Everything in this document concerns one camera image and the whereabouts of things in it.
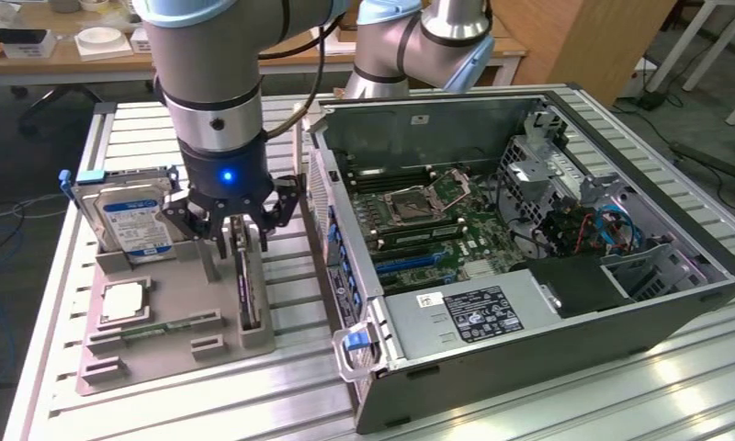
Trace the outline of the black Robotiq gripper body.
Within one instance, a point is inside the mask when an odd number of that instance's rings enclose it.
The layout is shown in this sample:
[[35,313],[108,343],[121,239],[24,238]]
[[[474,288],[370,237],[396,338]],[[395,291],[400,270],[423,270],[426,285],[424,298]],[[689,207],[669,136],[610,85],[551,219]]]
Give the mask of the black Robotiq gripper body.
[[264,202],[275,190],[266,142],[266,131],[227,152],[199,151],[179,141],[188,181],[196,192],[212,199]]

